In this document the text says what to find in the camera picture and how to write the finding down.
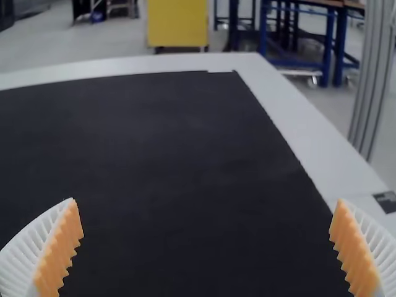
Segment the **white table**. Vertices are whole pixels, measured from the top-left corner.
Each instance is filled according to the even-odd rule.
[[[356,202],[360,197],[388,191],[336,128],[258,54],[183,54],[77,62],[0,74],[0,90],[128,74],[233,70],[265,108],[330,207],[338,198],[354,199],[352,202],[359,206]]]

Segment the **caster wheel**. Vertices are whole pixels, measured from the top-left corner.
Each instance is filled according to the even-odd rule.
[[[163,46],[154,47],[154,54],[160,54],[163,50]]]
[[[348,88],[354,88],[355,87],[355,84],[354,84],[354,81],[353,81],[352,77],[350,77],[348,75],[345,77],[345,84],[346,84],[346,86]]]
[[[307,80],[308,87],[310,88],[317,88],[317,77],[316,76],[311,76]]]

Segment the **blue shelf frame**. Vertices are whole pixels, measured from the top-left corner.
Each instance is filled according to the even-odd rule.
[[[331,53],[332,53],[332,37],[334,31],[334,21],[336,18],[336,7],[334,6],[326,6],[326,5],[318,5],[325,7],[327,9],[327,13],[315,12],[315,11],[307,11],[299,8],[300,4],[307,4],[305,1],[298,0],[277,0],[277,5],[272,6],[271,0],[262,0],[261,2],[261,13],[260,13],[260,44],[259,44],[259,52],[263,57],[267,55],[267,44],[274,47],[279,55],[283,59],[268,59],[275,66],[282,67],[293,67],[293,68],[311,68],[313,70],[319,70],[322,72],[322,76],[319,81],[319,85],[321,87],[327,87],[329,85],[330,79],[330,63],[331,63]],[[280,46],[272,40],[271,36],[267,31],[267,11],[269,9],[274,9],[277,11],[277,19],[276,19],[276,31],[275,36],[278,40],[281,37],[281,16],[282,11],[285,15],[285,20],[283,24],[283,39],[280,40]],[[291,22],[291,13],[293,13],[293,21]],[[306,62],[300,59],[296,59],[291,57],[286,50],[290,45],[290,25],[293,27],[293,35],[292,35],[292,50],[297,50],[298,45],[298,19],[299,13],[307,13],[307,14],[316,14],[316,15],[324,15],[327,18],[326,25],[326,33],[324,36],[324,54],[322,58],[322,62]]]
[[[354,7],[341,7],[338,10],[337,18],[337,36],[335,39],[334,53],[336,56],[333,85],[334,87],[340,87],[342,85],[343,70],[344,68],[360,68],[360,61],[352,55],[345,52],[345,40],[347,38],[348,28],[348,17],[349,11],[362,11],[361,9]]]

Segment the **table leg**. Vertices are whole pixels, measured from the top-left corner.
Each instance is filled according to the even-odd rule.
[[[347,22],[347,9],[342,7],[338,10],[337,17],[337,36],[335,37],[335,52],[337,54],[337,59],[335,61],[333,78],[334,87],[340,87],[342,84],[342,72],[345,56],[345,38],[347,37]]]
[[[290,44],[290,1],[285,1],[285,21],[283,23],[282,48],[287,50]]]
[[[282,11],[280,10],[282,8],[282,2],[281,0],[277,0],[277,24],[276,24],[276,38],[277,40],[280,40],[280,22],[282,19]]]
[[[256,0],[252,0],[252,25],[251,30],[256,29]]]
[[[213,29],[218,30],[217,0],[213,0]]]
[[[223,51],[237,51],[239,44],[238,7],[239,0],[230,0],[228,13],[228,40]]]
[[[323,53],[322,77],[319,82],[321,87],[327,87],[329,85],[335,9],[333,7],[330,7],[327,9],[327,13],[328,16],[327,16],[326,36],[325,36],[324,53]]]
[[[263,57],[265,57],[265,55],[267,54],[267,3],[268,2],[269,2],[268,0],[261,0],[259,53]]]
[[[293,41],[292,50],[297,52],[298,50],[298,20],[299,20],[299,4],[295,3],[294,19],[293,19]]]
[[[94,6],[95,6],[95,0],[90,0],[90,3],[91,3],[91,7],[90,7],[90,11],[91,11],[91,14],[90,14],[90,21],[91,21],[91,23],[93,23],[93,18],[92,18],[92,14],[93,14],[93,12],[94,12]]]

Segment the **yellow panel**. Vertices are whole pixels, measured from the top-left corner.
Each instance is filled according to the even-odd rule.
[[[148,0],[149,46],[206,46],[207,0]]]

